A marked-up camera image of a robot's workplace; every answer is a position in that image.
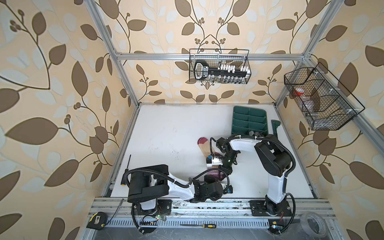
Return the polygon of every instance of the leaf pattern wallpaper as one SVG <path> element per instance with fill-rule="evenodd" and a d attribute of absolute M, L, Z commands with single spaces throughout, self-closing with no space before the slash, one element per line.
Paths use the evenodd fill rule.
<path fill-rule="evenodd" d="M 292 61 L 250 61 L 252 76 L 248 84 L 220 84 L 189 79 L 185 61 L 123 63 L 142 103 L 273 103 L 284 86 L 284 74 L 294 67 Z"/>
<path fill-rule="evenodd" d="M 122 53 L 302 53 L 326 0 L 95 0 Z"/>
<path fill-rule="evenodd" d="M 75 239 L 134 107 L 85 4 L 0 12 L 0 238 Z"/>
<path fill-rule="evenodd" d="M 364 104 L 361 114 L 384 134 L 383 23 L 383 1 L 346 0 L 312 58 L 339 77 L 345 87 L 335 84 Z M 345 236 L 384 239 L 384 157 L 353 122 L 338 131 L 311 131 L 292 96 L 280 110 L 320 197 L 329 199 Z"/>

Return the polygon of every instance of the black mounting plate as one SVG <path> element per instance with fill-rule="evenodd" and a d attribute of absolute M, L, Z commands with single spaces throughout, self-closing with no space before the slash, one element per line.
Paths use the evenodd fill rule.
<path fill-rule="evenodd" d="M 265 200 L 251 200 L 249 201 L 249 206 L 251 207 L 252 216 L 254 217 L 271 217 L 268 215 L 262 207 L 264 206 Z M 289 203 L 285 201 L 285 205 L 283 207 L 283 216 L 290 217 L 292 216 L 292 211 L 289 206 Z"/>
<path fill-rule="evenodd" d="M 170 215 L 171 209 L 172 209 L 172 200 L 168 199 L 158 199 L 157 205 L 160 207 L 160 215 L 167 216 Z M 142 210 L 141 204 L 137 204 L 136 208 L 136 215 L 152 215 L 155 213 L 154 210 Z"/>

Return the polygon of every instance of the gray tape roll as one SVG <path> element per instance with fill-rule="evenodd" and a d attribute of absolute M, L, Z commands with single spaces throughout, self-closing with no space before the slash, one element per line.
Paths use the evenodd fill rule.
<path fill-rule="evenodd" d="M 309 218 L 313 219 L 317 223 L 317 225 L 319 225 L 319 233 L 316 233 L 313 231 L 313 229 L 311 229 L 308 223 Z M 323 238 L 328 234 L 328 227 L 327 227 L 327 224 L 325 223 L 324 218 L 322 218 L 317 213 L 314 213 L 314 212 L 303 213 L 300 217 L 300 224 L 304 232 L 306 232 L 311 237 Z"/>

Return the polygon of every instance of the screwdriver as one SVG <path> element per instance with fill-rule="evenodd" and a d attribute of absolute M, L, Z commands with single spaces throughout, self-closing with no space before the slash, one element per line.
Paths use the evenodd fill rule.
<path fill-rule="evenodd" d="M 128 166 L 129 166 L 129 162 L 131 161 L 131 156 L 132 156 L 132 154 L 129 155 L 129 160 L 128 160 L 127 168 L 124 170 L 124 173 L 128 172 Z M 122 186 L 125 186 L 125 181 L 124 181 L 123 177 L 121 177 L 121 183 L 120 184 Z"/>
<path fill-rule="evenodd" d="M 216 228 L 216 224 L 203 224 L 203 225 L 198 225 L 198 224 L 180 224 L 180 226 L 185 226 L 185 227 Z"/>

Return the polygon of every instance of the black wire basket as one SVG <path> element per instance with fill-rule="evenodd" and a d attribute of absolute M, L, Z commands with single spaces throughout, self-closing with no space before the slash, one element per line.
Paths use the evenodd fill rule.
<path fill-rule="evenodd" d="M 189 79 L 195 79 L 202 84 L 247 84 L 252 74 L 248 53 L 249 50 L 191 48 Z"/>
<path fill-rule="evenodd" d="M 365 107 L 336 76 L 319 64 L 285 74 L 284 84 L 311 130 L 339 130 Z M 326 73 L 335 78 L 337 86 L 324 77 Z"/>

